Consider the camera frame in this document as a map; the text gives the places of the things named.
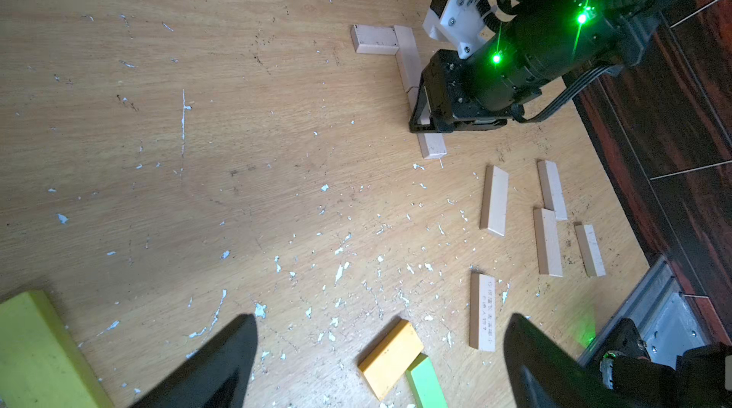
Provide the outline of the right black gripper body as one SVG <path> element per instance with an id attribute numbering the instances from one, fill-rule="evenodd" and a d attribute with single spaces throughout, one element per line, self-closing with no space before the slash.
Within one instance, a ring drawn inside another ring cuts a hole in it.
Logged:
<path id="1" fill-rule="evenodd" d="M 543 122 L 548 108 L 528 118 L 524 105 L 540 97 L 548 82 L 522 56 L 479 53 L 461 59 L 456 51 L 440 50 L 421 72 L 410 132 L 492 131 L 510 120 Z"/>

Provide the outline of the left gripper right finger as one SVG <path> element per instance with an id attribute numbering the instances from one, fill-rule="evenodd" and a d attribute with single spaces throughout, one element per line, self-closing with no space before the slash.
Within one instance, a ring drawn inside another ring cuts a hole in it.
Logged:
<path id="1" fill-rule="evenodd" d="M 626 407 L 525 316 L 511 316 L 503 354 L 518 407 Z"/>

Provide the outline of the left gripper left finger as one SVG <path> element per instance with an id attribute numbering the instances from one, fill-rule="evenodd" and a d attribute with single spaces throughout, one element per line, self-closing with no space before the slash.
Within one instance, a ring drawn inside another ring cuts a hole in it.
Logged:
<path id="1" fill-rule="evenodd" d="M 135 407 L 241 407 L 257 353 L 257 321 L 239 315 Z"/>

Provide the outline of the natural wood block neck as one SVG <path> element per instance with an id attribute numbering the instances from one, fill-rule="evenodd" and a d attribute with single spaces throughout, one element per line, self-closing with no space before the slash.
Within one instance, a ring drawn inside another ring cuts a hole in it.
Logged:
<path id="1" fill-rule="evenodd" d="M 396 62 L 398 63 L 403 89 L 408 93 L 411 89 L 417 89 L 419 83 L 421 83 L 423 70 L 421 56 L 412 28 L 395 25 L 394 31 L 396 40 L 398 40 Z"/>
<path id="2" fill-rule="evenodd" d="M 407 93 L 410 109 L 414 110 L 417 104 L 417 88 Z M 419 133 L 417 135 L 419 148 L 423 159 L 441 159 L 447 154 L 447 148 L 441 133 Z"/>

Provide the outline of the natural wood block neck top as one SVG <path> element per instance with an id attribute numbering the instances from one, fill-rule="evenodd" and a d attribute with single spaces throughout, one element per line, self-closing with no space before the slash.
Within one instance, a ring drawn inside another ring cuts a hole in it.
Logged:
<path id="1" fill-rule="evenodd" d="M 417 89 L 419 83 L 421 83 L 423 70 L 421 56 L 412 28 L 395 25 L 394 31 L 396 40 L 398 40 L 396 62 L 398 63 L 403 89 L 408 93 L 411 89 Z"/>

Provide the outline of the short natural wood block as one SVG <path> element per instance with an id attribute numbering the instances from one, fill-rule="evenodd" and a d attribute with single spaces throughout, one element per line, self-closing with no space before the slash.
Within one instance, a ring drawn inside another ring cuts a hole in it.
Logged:
<path id="1" fill-rule="evenodd" d="M 396 55 L 400 46 L 393 27 L 353 25 L 351 37 L 361 55 Z"/>

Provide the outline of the natural wood block diagonal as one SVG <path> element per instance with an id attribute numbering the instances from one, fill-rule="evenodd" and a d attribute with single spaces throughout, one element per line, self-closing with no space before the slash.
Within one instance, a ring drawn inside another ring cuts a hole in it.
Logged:
<path id="1" fill-rule="evenodd" d="M 506 171 L 494 165 L 486 168 L 480 230 L 500 238 L 505 237 L 506 231 L 508 186 L 509 175 Z"/>

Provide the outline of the natural wood block body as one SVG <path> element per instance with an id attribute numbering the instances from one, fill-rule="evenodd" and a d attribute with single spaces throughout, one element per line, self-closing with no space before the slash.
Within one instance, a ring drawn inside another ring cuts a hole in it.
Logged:
<path id="1" fill-rule="evenodd" d="M 534 222 L 539 273 L 545 276 L 562 278 L 562 256 L 560 255 L 556 214 L 543 208 L 535 209 Z"/>

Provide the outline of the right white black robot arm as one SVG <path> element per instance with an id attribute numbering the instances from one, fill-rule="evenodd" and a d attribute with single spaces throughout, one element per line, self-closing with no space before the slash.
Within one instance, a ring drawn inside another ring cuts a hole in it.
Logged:
<path id="1" fill-rule="evenodd" d="M 422 71 L 409 128 L 426 135 L 526 124 L 525 105 L 575 74 L 532 117 L 541 123 L 600 76 L 637 65 L 677 1 L 432 0 L 424 28 L 450 48 Z"/>

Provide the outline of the natural wood block printed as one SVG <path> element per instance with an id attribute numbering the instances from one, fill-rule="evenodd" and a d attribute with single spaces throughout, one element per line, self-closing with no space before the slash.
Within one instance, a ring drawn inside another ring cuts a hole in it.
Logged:
<path id="1" fill-rule="evenodd" d="M 482 352 L 495 352 L 497 347 L 495 278 L 472 273 L 470 288 L 469 345 Z"/>

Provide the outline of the light green block centre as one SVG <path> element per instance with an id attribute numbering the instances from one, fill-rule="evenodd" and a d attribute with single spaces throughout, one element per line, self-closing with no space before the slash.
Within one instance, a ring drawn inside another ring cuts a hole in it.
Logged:
<path id="1" fill-rule="evenodd" d="M 420 353 L 406 370 L 417 408 L 447 408 L 438 376 L 429 356 Z"/>

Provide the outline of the short yellow block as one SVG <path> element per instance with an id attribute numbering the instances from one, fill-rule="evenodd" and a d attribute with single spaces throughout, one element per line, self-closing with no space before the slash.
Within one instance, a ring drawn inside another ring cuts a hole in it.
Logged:
<path id="1" fill-rule="evenodd" d="M 400 320 L 358 364 L 358 370 L 375 397 L 383 402 L 423 350 L 415 327 L 408 320 Z"/>

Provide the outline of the yellow block upper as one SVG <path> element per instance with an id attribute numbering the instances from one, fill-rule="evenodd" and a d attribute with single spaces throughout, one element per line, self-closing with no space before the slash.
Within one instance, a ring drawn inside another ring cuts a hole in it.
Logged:
<path id="1" fill-rule="evenodd" d="M 42 291 L 1 304 L 1 400 L 8 407 L 114 405 Z"/>

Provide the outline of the aluminium front rail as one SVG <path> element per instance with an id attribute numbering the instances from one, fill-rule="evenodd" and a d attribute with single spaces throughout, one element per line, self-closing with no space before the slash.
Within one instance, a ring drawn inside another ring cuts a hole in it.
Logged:
<path id="1" fill-rule="evenodd" d="M 615 326 L 629 318 L 635 323 L 650 360 L 674 367 L 684 352 L 716 342 L 703 317 L 703 308 L 697 305 L 699 300 L 707 299 L 684 293 L 669 261 L 662 255 L 583 351 L 579 364 L 588 367 L 594 354 L 608 343 Z"/>

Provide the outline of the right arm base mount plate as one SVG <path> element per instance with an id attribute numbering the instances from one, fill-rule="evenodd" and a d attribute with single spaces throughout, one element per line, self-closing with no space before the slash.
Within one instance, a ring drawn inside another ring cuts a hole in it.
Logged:
<path id="1" fill-rule="evenodd" d="M 635 322 L 623 318 L 594 354 L 589 369 L 633 407 L 729 407 L 731 347 L 715 343 L 655 363 Z"/>

